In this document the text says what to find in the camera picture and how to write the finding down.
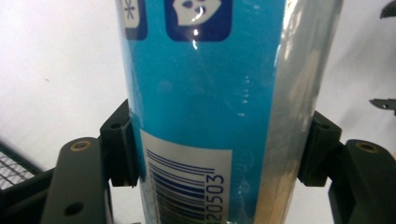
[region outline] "brass screw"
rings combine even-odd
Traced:
[[[78,152],[78,151],[82,151],[84,149],[87,149],[89,146],[91,145],[90,141],[86,141],[86,140],[82,140],[79,142],[74,143],[70,149],[72,151]]]
[[[376,146],[374,146],[373,144],[370,144],[370,143],[358,142],[358,143],[356,144],[356,146],[357,146],[359,149],[361,149],[361,150],[363,150],[363,151],[366,151],[366,152],[370,152],[370,153],[377,153],[377,152],[379,152],[379,149],[378,149]]]

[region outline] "printed numbers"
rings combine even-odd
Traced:
[[[222,220],[224,178],[221,175],[206,175],[205,200],[206,224],[220,224]]]

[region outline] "blue can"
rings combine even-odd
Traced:
[[[146,222],[253,223],[285,1],[119,10]]]

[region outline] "cylindrical container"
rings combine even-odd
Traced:
[[[283,220],[340,6],[119,1],[148,224]]]

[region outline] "white icon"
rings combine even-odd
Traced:
[[[140,22],[137,0],[121,0],[121,2],[125,28],[136,28]]]
[[[177,14],[177,24],[191,26],[209,20],[220,5],[220,0],[175,0],[173,7]]]

